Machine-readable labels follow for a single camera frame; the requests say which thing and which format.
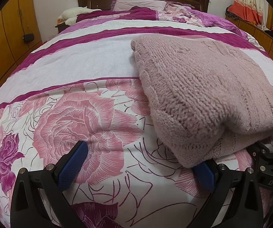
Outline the pink knit cardigan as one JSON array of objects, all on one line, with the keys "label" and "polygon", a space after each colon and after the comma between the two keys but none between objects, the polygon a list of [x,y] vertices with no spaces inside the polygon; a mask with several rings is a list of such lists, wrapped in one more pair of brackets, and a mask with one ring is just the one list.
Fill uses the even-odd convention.
[{"label": "pink knit cardigan", "polygon": [[183,167],[273,135],[273,86],[240,49],[165,35],[131,48],[157,136]]}]

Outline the wooden side cabinet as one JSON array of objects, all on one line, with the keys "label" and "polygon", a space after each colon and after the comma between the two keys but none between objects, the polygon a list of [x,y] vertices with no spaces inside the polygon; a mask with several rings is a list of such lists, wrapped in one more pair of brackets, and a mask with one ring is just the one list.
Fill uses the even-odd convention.
[{"label": "wooden side cabinet", "polygon": [[273,59],[273,37],[254,26],[253,24],[246,22],[242,19],[233,19],[232,17],[228,17],[226,15],[226,19],[235,24],[239,29],[247,32],[252,35],[260,46],[264,48],[266,53],[269,54],[270,58]]}]

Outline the floral magenta striped bedspread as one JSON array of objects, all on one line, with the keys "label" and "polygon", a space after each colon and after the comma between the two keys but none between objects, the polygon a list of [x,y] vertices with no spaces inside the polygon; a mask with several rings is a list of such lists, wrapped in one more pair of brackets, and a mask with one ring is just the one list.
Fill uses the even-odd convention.
[{"label": "floral magenta striped bedspread", "polygon": [[[78,141],[88,155],[63,195],[86,227],[191,226],[210,193],[157,136],[131,42],[143,35],[224,42],[253,59],[272,86],[273,59],[249,34],[160,21],[158,13],[80,14],[0,87],[0,227],[11,227],[19,170],[56,164]],[[273,152],[273,135],[260,142]],[[254,165],[246,148],[212,159],[232,170]]]}]

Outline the red white curtain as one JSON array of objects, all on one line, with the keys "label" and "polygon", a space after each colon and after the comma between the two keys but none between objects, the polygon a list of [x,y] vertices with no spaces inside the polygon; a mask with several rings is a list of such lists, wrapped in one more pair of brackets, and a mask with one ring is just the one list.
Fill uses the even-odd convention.
[{"label": "red white curtain", "polygon": [[266,25],[268,6],[266,0],[234,0],[233,4],[228,8],[228,12],[245,21]]}]

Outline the small black hanging bag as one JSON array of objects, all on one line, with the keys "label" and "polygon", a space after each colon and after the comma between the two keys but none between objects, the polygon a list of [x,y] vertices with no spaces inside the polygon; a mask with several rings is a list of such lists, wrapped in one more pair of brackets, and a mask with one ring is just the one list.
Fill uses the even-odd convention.
[{"label": "small black hanging bag", "polygon": [[23,35],[23,41],[26,44],[29,44],[30,42],[32,42],[35,39],[35,36],[33,33],[28,33],[28,34],[24,34]]}]

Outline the purple floral folded quilt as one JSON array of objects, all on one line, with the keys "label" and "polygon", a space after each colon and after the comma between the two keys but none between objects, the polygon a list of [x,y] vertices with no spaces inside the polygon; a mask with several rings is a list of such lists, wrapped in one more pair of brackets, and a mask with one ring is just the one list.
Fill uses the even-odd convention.
[{"label": "purple floral folded quilt", "polygon": [[163,11],[158,13],[158,16],[160,21],[175,21],[199,27],[220,27],[248,40],[247,34],[230,21],[195,10],[188,4],[167,2]]}]

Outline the orange wooden wardrobe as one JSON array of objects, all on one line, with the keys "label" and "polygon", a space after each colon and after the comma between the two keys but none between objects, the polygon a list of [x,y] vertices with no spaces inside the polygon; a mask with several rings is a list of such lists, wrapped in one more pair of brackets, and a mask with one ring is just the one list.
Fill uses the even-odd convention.
[{"label": "orange wooden wardrobe", "polygon": [[[35,39],[24,43],[23,35]],[[26,57],[42,45],[34,0],[9,0],[0,11],[0,87]]]}]

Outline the dark wooden nightstand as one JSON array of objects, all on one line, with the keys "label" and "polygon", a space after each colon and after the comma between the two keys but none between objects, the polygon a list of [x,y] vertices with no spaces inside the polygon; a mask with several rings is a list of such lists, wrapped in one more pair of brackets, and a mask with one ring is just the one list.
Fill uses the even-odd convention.
[{"label": "dark wooden nightstand", "polygon": [[55,26],[55,28],[57,28],[57,30],[58,30],[58,33],[61,33],[62,31],[64,31],[68,27],[69,27],[69,25],[66,25],[64,22]]}]

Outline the white plush toy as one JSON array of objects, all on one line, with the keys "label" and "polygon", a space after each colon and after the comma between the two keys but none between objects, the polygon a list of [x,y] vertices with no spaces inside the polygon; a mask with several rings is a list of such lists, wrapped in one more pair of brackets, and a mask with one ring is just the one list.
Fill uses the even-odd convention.
[{"label": "white plush toy", "polygon": [[87,7],[75,7],[64,10],[57,19],[57,24],[64,23],[65,25],[72,26],[77,22],[77,16],[79,14],[91,13],[94,11],[100,11],[100,9],[89,9]]}]

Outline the pink ruffled pillow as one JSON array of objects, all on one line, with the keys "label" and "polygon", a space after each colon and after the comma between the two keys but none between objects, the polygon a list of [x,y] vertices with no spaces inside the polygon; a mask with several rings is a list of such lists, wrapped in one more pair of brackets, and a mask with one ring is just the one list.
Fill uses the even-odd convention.
[{"label": "pink ruffled pillow", "polygon": [[111,5],[111,11],[126,11],[133,7],[143,7],[151,10],[163,11],[166,4],[166,1],[160,0],[115,0]]}]

